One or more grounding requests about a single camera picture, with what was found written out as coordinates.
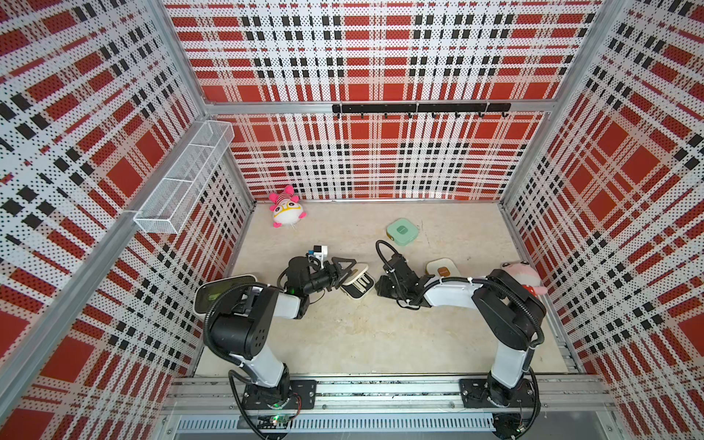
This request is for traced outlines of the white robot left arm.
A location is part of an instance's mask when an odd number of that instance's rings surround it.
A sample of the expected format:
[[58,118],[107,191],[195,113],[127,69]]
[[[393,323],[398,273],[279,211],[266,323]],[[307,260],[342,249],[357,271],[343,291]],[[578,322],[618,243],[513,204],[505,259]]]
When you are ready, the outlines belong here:
[[196,290],[194,313],[203,319],[203,343],[218,359],[235,366],[232,382],[245,386],[236,397],[242,409],[310,408],[312,399],[291,384],[288,366],[268,345],[275,318],[300,320],[315,293],[343,290],[359,299],[366,290],[356,285],[371,281],[369,266],[353,258],[326,260],[326,249],[316,246],[293,257],[273,285],[246,274],[209,282]]

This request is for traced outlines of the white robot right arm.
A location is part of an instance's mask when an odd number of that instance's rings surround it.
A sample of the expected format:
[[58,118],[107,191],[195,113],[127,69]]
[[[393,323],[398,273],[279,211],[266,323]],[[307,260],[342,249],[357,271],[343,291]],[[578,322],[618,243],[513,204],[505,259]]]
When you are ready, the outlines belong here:
[[484,278],[417,275],[397,250],[385,258],[381,249],[393,249],[384,240],[375,243],[384,274],[375,288],[403,309],[459,307],[477,310],[497,338],[497,352],[486,379],[483,399],[506,408],[515,400],[524,375],[531,370],[535,350],[545,342],[542,322],[547,294],[538,272],[529,263],[505,263]]

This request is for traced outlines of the mint green manicure case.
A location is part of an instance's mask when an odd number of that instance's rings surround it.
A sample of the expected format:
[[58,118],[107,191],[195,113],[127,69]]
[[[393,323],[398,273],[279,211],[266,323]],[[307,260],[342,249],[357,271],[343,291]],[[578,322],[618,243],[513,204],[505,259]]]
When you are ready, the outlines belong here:
[[400,218],[386,227],[387,237],[399,246],[407,246],[418,238],[419,228],[406,218]]

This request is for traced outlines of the cream manicure case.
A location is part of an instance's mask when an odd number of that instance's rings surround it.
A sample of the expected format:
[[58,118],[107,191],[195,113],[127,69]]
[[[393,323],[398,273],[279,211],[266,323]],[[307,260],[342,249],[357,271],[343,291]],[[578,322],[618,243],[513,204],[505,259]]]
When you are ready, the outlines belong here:
[[425,273],[439,278],[460,277],[461,273],[450,258],[439,258],[429,261],[425,266]]
[[375,287],[375,280],[369,273],[369,266],[366,263],[356,265],[346,280],[341,284],[340,289],[353,300],[360,300]]

